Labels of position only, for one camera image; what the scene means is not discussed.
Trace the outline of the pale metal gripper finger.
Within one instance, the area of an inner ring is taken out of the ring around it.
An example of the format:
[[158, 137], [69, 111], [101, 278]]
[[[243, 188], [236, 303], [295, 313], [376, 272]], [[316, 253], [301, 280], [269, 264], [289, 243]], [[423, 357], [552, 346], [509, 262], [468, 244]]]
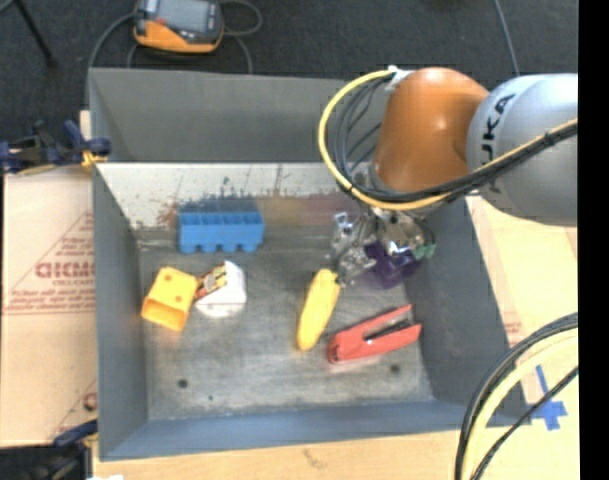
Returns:
[[360, 213], [355, 219], [350, 219], [346, 212], [335, 214], [331, 252], [344, 254], [349, 249], [362, 250], [365, 247], [367, 223], [366, 213]]
[[354, 279], [363, 275], [376, 265], [363, 247], [350, 247], [335, 260], [337, 282], [341, 286], [351, 284]]

